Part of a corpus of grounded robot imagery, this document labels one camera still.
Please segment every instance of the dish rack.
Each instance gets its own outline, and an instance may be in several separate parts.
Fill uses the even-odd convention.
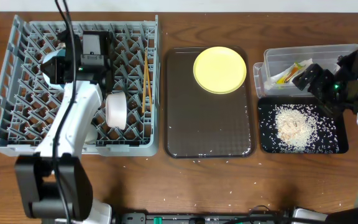
[[[158,151],[158,109],[160,107],[161,28],[155,21],[73,22],[82,39],[84,30],[106,30],[114,39],[113,93],[127,96],[125,130],[106,124],[105,103],[92,124],[98,138],[85,144],[83,154],[102,156],[152,156]],[[57,34],[61,22],[25,22],[15,16],[0,75],[0,152],[8,156],[32,154],[48,133],[63,99],[63,91],[48,86],[40,64],[50,52],[60,49]],[[152,98],[146,97],[142,113],[144,57],[147,49]]]

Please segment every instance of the yellow plate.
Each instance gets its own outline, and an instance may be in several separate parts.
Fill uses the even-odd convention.
[[[247,76],[242,57],[227,47],[211,47],[196,58],[193,66],[197,83],[215,94],[231,93],[238,89]]]

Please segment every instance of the brown wood surface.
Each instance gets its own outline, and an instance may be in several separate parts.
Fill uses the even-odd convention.
[[[0,71],[14,14],[0,12]],[[57,13],[18,15],[26,21],[60,20]],[[72,17],[82,21],[152,21],[154,15],[73,13]],[[158,15],[163,54],[172,47],[238,45],[248,54],[250,72],[254,63],[263,61],[266,49],[358,43],[358,14]],[[256,104],[254,81],[251,86]],[[162,128],[164,117],[160,114]],[[358,189],[356,117],[347,111],[345,120],[350,146],[345,154],[267,154],[258,146],[247,159],[176,160],[164,152],[161,132],[160,150],[153,157],[84,156],[82,163],[94,196],[120,211],[245,213],[256,205],[274,210],[299,205],[330,213],[352,208]],[[39,223],[24,215],[13,169],[15,159],[0,154],[0,223]]]

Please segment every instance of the black speckled tray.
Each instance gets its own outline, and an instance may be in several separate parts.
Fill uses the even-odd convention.
[[[288,148],[279,146],[282,142],[277,137],[275,127],[276,106],[296,105],[300,111],[308,110],[318,115],[319,128],[316,132],[319,139],[304,151],[290,152]],[[349,149],[343,116],[336,119],[328,118],[318,105],[316,98],[308,97],[266,97],[258,101],[259,136],[261,148],[272,153],[309,153],[309,154],[337,154],[345,153]]]
[[[245,52],[230,48],[241,55],[248,68]],[[244,83],[232,93],[218,95],[204,90],[194,78],[193,64],[205,49],[175,48],[165,56],[164,149],[178,159],[247,157],[255,149],[252,76],[247,72]]]

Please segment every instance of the chopsticks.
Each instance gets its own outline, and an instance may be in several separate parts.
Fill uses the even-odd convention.
[[[152,111],[152,90],[150,87],[150,75],[149,75],[149,64],[147,60],[147,49],[145,51],[144,57],[144,80],[143,80],[143,101],[142,101],[142,112],[145,112],[146,107],[146,82],[147,82],[147,89],[149,91],[149,103],[150,103],[150,112]]]

